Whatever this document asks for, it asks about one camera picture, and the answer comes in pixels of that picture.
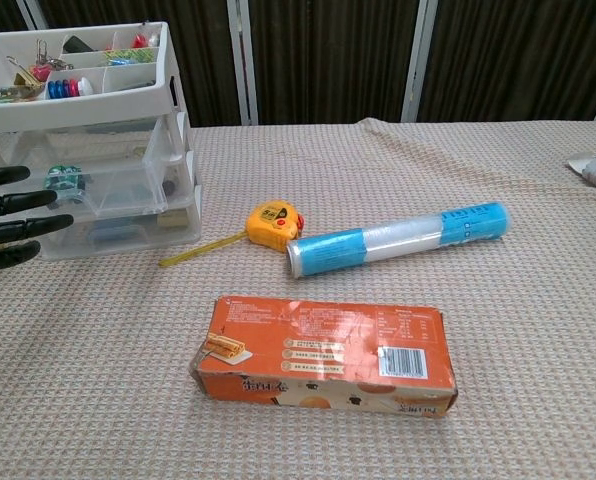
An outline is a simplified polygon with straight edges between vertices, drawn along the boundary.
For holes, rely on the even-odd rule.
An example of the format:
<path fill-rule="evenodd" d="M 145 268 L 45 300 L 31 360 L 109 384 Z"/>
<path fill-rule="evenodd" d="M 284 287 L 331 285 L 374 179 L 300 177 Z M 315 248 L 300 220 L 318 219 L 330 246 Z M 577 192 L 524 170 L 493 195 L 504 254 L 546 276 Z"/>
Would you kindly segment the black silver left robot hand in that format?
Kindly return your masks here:
<path fill-rule="evenodd" d="M 0 217 L 47 206 L 57 199 L 54 190 L 0 195 Z M 35 258 L 41 250 L 38 237 L 73 225 L 70 214 L 0 222 L 0 270 Z"/>

